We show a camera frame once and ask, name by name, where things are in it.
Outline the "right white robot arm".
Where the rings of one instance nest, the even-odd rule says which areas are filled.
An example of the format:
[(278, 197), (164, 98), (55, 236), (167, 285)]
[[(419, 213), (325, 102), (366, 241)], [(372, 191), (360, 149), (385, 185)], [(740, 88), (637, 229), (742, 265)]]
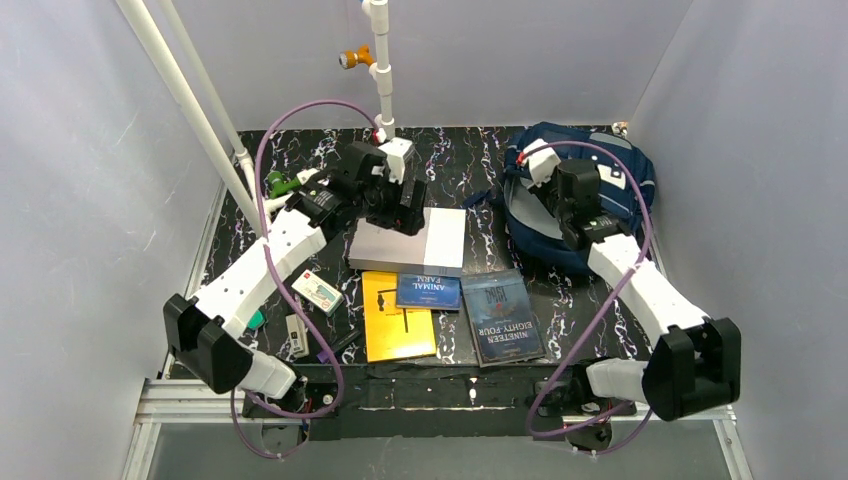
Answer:
[(592, 160), (527, 156), (531, 192), (557, 221), (567, 247), (611, 285), (647, 334), (648, 361), (602, 359), (571, 367), (565, 397), (647, 404), (665, 421), (732, 404), (741, 394), (741, 333), (728, 318), (712, 319), (641, 256), (627, 225), (600, 202)]

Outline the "navy blue student backpack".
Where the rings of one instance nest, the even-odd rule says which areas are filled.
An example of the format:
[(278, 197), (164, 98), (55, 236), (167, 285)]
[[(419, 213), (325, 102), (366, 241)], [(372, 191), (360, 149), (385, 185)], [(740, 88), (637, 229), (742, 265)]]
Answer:
[(563, 160), (593, 160), (600, 174), (602, 208), (623, 220), (632, 231), (642, 227), (644, 216), (632, 185), (612, 157), (617, 156), (630, 171), (648, 208), (652, 206), (656, 193), (653, 162), (641, 149), (615, 135), (540, 122), (509, 140), (503, 157), (500, 185), (477, 192), (462, 203), (464, 209), (483, 201), (501, 207), (506, 216), (508, 233), (518, 250), (548, 266), (560, 267), (569, 274), (588, 275), (591, 270), (586, 260), (568, 248), (558, 222), (543, 202), (530, 192), (533, 185), (530, 172), (518, 165), (519, 154), (540, 141), (568, 141), (568, 146), (554, 149)]

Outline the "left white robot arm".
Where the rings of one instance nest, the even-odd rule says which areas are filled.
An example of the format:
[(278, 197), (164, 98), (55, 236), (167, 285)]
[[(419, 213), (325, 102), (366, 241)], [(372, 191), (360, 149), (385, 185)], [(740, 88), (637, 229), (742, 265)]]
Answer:
[(171, 354), (217, 394), (235, 388), (279, 400), (297, 382), (284, 361), (241, 343), (252, 315), (277, 283), (320, 252), (355, 221), (407, 236), (425, 225), (427, 185), (411, 184), (402, 201), (411, 141), (380, 146), (353, 142), (340, 161), (309, 173), (282, 200), (267, 233), (223, 274), (190, 297), (173, 295), (163, 307)]

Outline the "blue Animal Farm book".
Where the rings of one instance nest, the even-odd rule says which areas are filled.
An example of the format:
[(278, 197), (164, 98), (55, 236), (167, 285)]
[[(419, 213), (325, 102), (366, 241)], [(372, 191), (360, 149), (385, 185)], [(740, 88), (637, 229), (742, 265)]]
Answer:
[(401, 308), (458, 311), (461, 306), (460, 279), (400, 274), (396, 288), (396, 305)]

